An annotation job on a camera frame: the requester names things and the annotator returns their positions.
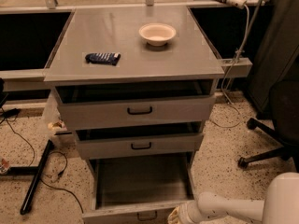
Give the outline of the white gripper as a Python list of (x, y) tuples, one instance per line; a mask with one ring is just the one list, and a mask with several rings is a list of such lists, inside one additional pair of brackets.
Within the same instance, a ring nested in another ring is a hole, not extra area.
[(176, 207), (168, 216), (168, 224), (199, 224), (203, 220), (196, 201)]

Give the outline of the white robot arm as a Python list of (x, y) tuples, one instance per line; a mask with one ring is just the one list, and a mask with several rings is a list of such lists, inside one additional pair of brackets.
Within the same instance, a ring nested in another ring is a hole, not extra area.
[(299, 174), (275, 177), (264, 200), (227, 199), (212, 192), (200, 193), (194, 201), (176, 207), (168, 224), (201, 224), (234, 217), (249, 224), (299, 224)]

